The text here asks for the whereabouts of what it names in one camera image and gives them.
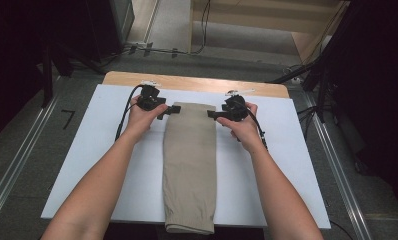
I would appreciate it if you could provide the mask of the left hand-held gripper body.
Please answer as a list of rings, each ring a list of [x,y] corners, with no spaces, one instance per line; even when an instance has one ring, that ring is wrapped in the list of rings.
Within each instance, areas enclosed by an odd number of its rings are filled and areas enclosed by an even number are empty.
[[[140,87],[142,88],[140,97],[137,100],[137,105],[145,110],[151,111],[157,106],[166,103],[166,99],[159,97],[160,90],[159,83],[155,81],[142,81]]]

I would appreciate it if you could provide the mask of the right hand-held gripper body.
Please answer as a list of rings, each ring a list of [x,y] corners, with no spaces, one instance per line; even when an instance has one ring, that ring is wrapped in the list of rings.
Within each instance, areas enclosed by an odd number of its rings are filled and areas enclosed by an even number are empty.
[[[227,99],[222,105],[222,116],[234,122],[241,122],[247,117],[256,120],[252,112],[252,106],[244,99],[238,90],[229,90],[226,93]]]

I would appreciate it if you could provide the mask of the beige pants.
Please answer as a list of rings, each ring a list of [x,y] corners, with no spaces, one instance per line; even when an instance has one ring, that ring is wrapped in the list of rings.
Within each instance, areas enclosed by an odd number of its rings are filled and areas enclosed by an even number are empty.
[[[216,124],[212,105],[179,102],[163,140],[163,198],[169,233],[214,232],[217,197]]]

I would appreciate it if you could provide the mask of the person's left hand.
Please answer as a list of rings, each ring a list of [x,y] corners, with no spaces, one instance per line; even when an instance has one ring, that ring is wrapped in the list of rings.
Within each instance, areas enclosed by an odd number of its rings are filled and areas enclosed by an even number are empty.
[[[127,126],[121,136],[137,143],[142,136],[150,129],[155,118],[164,113],[168,106],[160,104],[151,111],[141,109],[138,105],[139,96],[131,100],[132,108],[129,111]]]

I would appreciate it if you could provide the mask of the person's right hand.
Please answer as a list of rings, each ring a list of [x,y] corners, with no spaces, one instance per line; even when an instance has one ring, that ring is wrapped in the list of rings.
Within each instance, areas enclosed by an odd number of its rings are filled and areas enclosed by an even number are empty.
[[[226,118],[217,122],[223,127],[229,128],[232,136],[238,139],[243,148],[251,155],[267,151],[259,135],[257,124],[250,117],[241,122],[234,122]]]

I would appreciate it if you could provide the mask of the dark cabinet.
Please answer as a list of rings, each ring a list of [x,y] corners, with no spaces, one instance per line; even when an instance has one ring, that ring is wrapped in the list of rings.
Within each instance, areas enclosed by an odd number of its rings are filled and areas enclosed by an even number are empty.
[[[85,0],[92,59],[103,58],[122,52],[135,20],[132,0]]]

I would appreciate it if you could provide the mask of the black stand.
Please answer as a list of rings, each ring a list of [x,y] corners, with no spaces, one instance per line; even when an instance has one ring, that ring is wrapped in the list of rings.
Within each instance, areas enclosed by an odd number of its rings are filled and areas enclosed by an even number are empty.
[[[49,105],[54,97],[53,92],[53,69],[61,76],[70,77],[74,71],[70,58],[76,59],[94,72],[104,75],[103,68],[96,65],[92,60],[81,53],[69,48],[63,43],[45,40],[42,42],[42,76],[43,76],[43,103],[42,108]]]
[[[320,122],[324,123],[324,104],[328,90],[329,71],[323,66],[319,59],[308,64],[301,65],[299,68],[290,71],[275,80],[270,80],[268,81],[268,84],[283,84],[304,73],[307,73],[307,76],[301,86],[305,92],[311,92],[315,87],[319,87],[318,97],[315,104],[315,112],[317,113],[317,117]]]

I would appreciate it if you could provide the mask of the beige desk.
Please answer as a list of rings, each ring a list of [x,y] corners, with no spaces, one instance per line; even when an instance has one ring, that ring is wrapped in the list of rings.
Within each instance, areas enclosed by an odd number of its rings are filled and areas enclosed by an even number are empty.
[[[323,41],[334,34],[349,6],[349,0],[189,0],[189,3],[189,51],[193,23],[209,11],[211,23],[291,32],[303,63],[317,58]]]

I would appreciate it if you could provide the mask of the black curtain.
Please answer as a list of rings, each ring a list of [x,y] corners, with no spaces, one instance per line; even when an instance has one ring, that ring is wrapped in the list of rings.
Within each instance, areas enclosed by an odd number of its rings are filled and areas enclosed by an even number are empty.
[[[356,156],[398,200],[398,0],[351,0],[327,49],[333,97],[364,142]]]

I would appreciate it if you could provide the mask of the metal floor rail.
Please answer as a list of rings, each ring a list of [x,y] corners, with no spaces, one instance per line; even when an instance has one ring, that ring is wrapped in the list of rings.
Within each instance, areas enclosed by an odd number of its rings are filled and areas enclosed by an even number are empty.
[[[41,107],[34,98],[0,133],[0,213],[58,101],[56,95]]]
[[[313,117],[313,123],[319,139],[322,143],[329,165],[331,167],[348,217],[353,226],[356,240],[373,240],[372,234],[370,233],[369,227],[358,204],[357,198],[355,197],[353,189],[343,170],[342,163],[331,141],[331,137],[327,130],[326,124],[322,123],[319,120],[318,116]]]

